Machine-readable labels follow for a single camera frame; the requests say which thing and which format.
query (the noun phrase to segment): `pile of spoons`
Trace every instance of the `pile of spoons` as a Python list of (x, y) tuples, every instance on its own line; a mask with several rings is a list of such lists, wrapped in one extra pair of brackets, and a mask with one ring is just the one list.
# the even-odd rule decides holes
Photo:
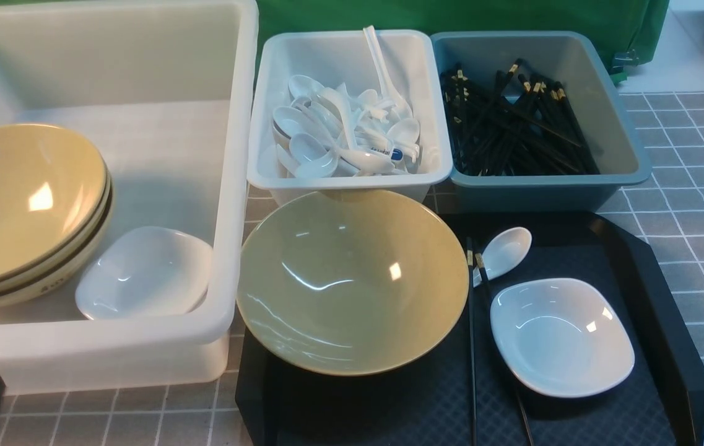
[(420, 123), (388, 73), (372, 26), (363, 30), (380, 80), (350, 96), (346, 84), (325, 87), (289, 79), (292, 103), (272, 111), (277, 159), (295, 178), (406, 175), (420, 162)]

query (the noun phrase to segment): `yellow bowl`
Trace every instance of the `yellow bowl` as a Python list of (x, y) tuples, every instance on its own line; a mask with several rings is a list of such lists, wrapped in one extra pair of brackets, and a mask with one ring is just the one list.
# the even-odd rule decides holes
[(0, 280), (71, 240), (96, 211), (105, 181), (102, 156), (79, 133), (0, 127)]
[(250, 332), (281, 359), (369, 375), (445, 338), (467, 301), (467, 261), (417, 201), (386, 190), (314, 192), (245, 241), (237, 300)]
[(112, 217), (112, 211), (115, 208), (115, 190), (110, 189), (108, 201), (103, 209), (102, 217), (98, 225), (91, 234), (85, 239), (82, 245), (74, 250), (70, 256), (54, 266), (51, 271), (47, 271), (40, 277), (31, 279), (29, 282), (22, 283), (11, 290), (6, 290), (0, 293), (0, 307), (14, 305), (21, 302), (26, 302), (35, 299), (43, 294), (57, 290), (66, 280), (70, 279), (80, 268), (90, 260), (92, 254), (99, 247), (103, 236), (106, 234), (106, 229)]
[(32, 279), (38, 279), (41, 276), (45, 276), (46, 273), (51, 272), (52, 268), (60, 265), (63, 259), (71, 256), (78, 248), (83, 246), (86, 240), (92, 236), (95, 229), (103, 220), (103, 212), (105, 211), (106, 204), (109, 201), (109, 195), (112, 187), (112, 180), (109, 176), (109, 172), (106, 173), (106, 187), (103, 191), (102, 200), (99, 203), (96, 212), (94, 212), (88, 223), (86, 223), (83, 228), (77, 232), (71, 240), (66, 243), (63, 248), (56, 251), (49, 257), (46, 257), (43, 261), (33, 265), (31, 268), (23, 270), (16, 274), (15, 276), (8, 277), (5, 280), (0, 280), (0, 293), (7, 292), (7, 290), (12, 290), (17, 288), (19, 285), (30, 282)]

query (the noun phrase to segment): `plastic bin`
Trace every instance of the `plastic bin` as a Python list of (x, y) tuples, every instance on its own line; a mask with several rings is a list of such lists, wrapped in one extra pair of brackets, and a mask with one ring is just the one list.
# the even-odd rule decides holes
[(0, 308), (9, 393), (195, 383), (224, 372), (257, 36), (253, 0), (0, 7), (0, 125), (63, 125), (96, 144), (116, 190), (97, 253), (143, 225), (215, 247), (207, 295), (191, 313), (87, 321), (74, 303), (79, 273)]
[(286, 178), (286, 170), (273, 150), (272, 111), (289, 105), (290, 76), (306, 74), (329, 87), (346, 82), (352, 95), (369, 88), (380, 91), (380, 84), (362, 30), (280, 34), (269, 39), (261, 53), (247, 168), (247, 180), (269, 190), (278, 205), (324, 189), (388, 189), (423, 201), (431, 185), (451, 174), (451, 143), (431, 39), (411, 30), (382, 31), (377, 35), (393, 84), (420, 121), (419, 171), (414, 175)]
[[(469, 32), (432, 36), (440, 72), (462, 63), (465, 76), (493, 87), (496, 70), (522, 57), (561, 81), (601, 175), (470, 176), (455, 168), (465, 211), (595, 211), (621, 186), (643, 183), (651, 164), (591, 42), (567, 32)], [(516, 82), (511, 92), (519, 94)]]

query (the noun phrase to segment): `stack of yellow bowls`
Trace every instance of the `stack of yellow bowls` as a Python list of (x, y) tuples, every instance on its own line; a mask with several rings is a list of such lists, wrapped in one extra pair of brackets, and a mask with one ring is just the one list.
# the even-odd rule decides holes
[(52, 291), (84, 265), (106, 232), (113, 194), (85, 136), (0, 127), (0, 307)]

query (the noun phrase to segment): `green cloth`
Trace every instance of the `green cloth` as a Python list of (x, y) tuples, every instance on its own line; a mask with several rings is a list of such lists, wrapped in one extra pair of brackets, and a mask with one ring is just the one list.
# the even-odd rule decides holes
[[(613, 55), (654, 56), (669, 0), (258, 0), (259, 45), (280, 33), (376, 28), (441, 31), (570, 30), (588, 37), (607, 68)], [(25, 3), (0, 0), (0, 5)]]

